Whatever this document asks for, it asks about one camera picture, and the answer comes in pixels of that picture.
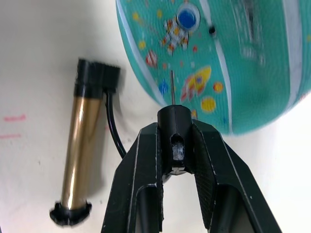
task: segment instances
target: pink marking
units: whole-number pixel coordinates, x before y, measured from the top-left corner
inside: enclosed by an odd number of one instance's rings
[[[21,135],[19,133],[0,135],[0,139],[10,139],[10,138],[20,138],[20,137]]]
[[[23,114],[21,116],[5,116],[3,120],[6,122],[24,121],[26,120],[26,115]]]

